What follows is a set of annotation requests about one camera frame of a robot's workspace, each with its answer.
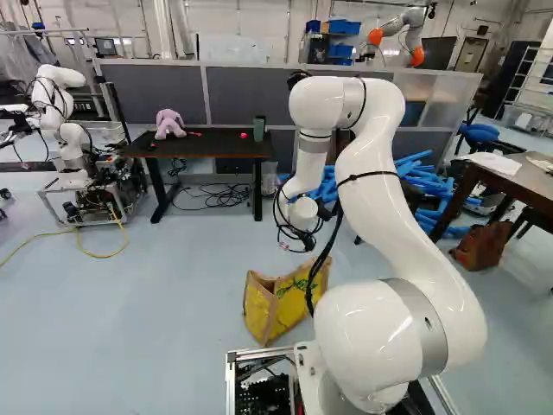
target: cubicle divider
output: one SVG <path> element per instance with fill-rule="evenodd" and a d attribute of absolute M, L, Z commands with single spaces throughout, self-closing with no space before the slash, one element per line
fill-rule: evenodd
<path fill-rule="evenodd" d="M 172 108 L 188 125 L 247 126 L 264 115 L 280 171 L 293 164 L 295 127 L 288 111 L 286 80 L 297 70 L 313 75 L 362 76 L 394 82 L 406 113 L 393 142 L 394 157 L 432 149 L 425 162 L 440 164 L 480 83 L 479 73 L 320 65 L 246 66 L 203 61 L 100 60 L 115 83 L 127 122 L 151 124 Z"/>

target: purple stuffed animal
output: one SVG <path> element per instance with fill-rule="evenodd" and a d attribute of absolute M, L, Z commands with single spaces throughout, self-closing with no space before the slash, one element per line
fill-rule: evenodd
<path fill-rule="evenodd" d="M 156 140 L 164 140 L 170 132 L 175 134 L 176 137 L 187 136 L 187 133 L 183 130 L 184 122 L 181 114 L 176 111 L 169 109 L 159 111 L 156 116 L 156 124 Z"/>

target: blue chair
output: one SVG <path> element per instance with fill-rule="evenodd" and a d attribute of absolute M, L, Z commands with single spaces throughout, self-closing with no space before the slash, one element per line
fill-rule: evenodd
<path fill-rule="evenodd" d="M 499 130 L 486 124 L 461 124 L 459 127 L 459 141 L 455 147 L 455 155 L 459 154 L 459 149 L 463 139 L 467 140 L 470 147 L 470 154 L 476 151 L 493 151 L 492 143 L 499 141 Z"/>
<path fill-rule="evenodd" d="M 459 154 L 459 149 L 463 139 L 467 140 L 470 147 L 470 154 L 477 151 L 485 151 L 492 153 L 495 150 L 501 151 L 503 154 L 522 153 L 526 151 L 517 145 L 505 143 L 499 140 L 499 130 L 492 125 L 487 124 L 465 124 L 459 127 L 459 142 L 455 147 L 455 155 Z"/>

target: paper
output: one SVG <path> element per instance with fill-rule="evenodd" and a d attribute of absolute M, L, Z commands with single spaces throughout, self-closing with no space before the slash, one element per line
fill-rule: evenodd
<path fill-rule="evenodd" d="M 520 169 L 519 162 L 515 162 L 510 158 L 500 156 L 495 153 L 474 153 L 467 156 L 458 157 L 460 160 L 470 160 L 480 166 L 487 167 L 488 169 L 495 170 L 504 175 L 514 176 Z"/>
<path fill-rule="evenodd" d="M 539 167 L 541 170 L 545 171 L 546 173 L 553 173 L 553 163 L 548 162 L 547 160 L 535 160 L 531 157 L 526 157 L 526 160 L 528 160 L 530 163 L 534 164 L 535 166 Z"/>

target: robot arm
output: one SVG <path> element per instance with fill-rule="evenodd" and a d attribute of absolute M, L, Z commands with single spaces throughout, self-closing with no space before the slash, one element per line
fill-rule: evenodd
<path fill-rule="evenodd" d="M 42 65 L 33 81 L 31 101 L 43 112 L 41 128 L 57 130 L 73 113 L 73 97 L 65 88 L 86 83 L 82 73 L 64 67 Z"/>
<path fill-rule="evenodd" d="M 65 88 L 85 83 L 82 73 L 52 65 L 42 65 L 33 80 L 31 102 L 38 110 L 39 118 L 28 118 L 28 122 L 36 128 L 56 131 L 60 157 L 69 169 L 84 167 L 81 144 L 87 139 L 87 134 L 79 124 L 67 123 L 73 114 L 73 97 Z"/>
<path fill-rule="evenodd" d="M 369 44 L 379 47 L 383 37 L 394 36 L 405 26 L 409 25 L 405 35 L 405 46 L 409 49 L 410 61 L 408 66 L 418 67 L 424 62 L 424 49 L 421 41 L 423 32 L 424 14 L 426 8 L 411 7 L 401 15 L 391 19 L 388 23 L 371 30 L 368 36 Z"/>
<path fill-rule="evenodd" d="M 340 203 L 353 230 L 387 257 L 395 276 L 370 275 L 334 288 L 315 309 L 316 341 L 329 373 L 369 413 L 395 405 L 409 381 L 471 361 L 487 337 L 478 300 L 418 226 L 394 176 L 391 141 L 404 108 L 401 91 L 376 79 L 311 77 L 289 97 L 300 143 L 296 175 L 283 192 L 290 198 L 316 188 L 330 131 L 350 128 L 356 139 L 335 165 Z M 302 199 L 278 201 L 292 223 L 306 223 L 310 211 L 295 206 Z"/>

